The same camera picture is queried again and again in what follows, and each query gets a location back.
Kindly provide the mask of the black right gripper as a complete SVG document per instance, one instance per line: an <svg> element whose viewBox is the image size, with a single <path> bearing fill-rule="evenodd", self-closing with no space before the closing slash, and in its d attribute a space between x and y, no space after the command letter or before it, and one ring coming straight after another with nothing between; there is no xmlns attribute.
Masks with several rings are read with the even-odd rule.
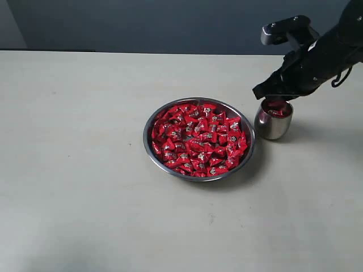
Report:
<svg viewBox="0 0 363 272"><path fill-rule="evenodd" d="M252 92L257 100L268 97L296 99L308 96L332 79L333 88L340 86L352 71L354 46L335 36L323 36L297 64L281 72L280 78L268 78Z"/></svg>

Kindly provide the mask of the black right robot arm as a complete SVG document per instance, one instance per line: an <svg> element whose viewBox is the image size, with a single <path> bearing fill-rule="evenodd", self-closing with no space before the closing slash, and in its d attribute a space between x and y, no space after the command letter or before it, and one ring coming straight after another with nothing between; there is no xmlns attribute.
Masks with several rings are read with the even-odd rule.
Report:
<svg viewBox="0 0 363 272"><path fill-rule="evenodd" d="M362 62L362 1L349 1L338 23L319 35L303 15L267 24L262 28L263 45L289 43L292 51L280 68L253 88L257 99L285 101L308 96L331 80L336 88Z"/></svg>

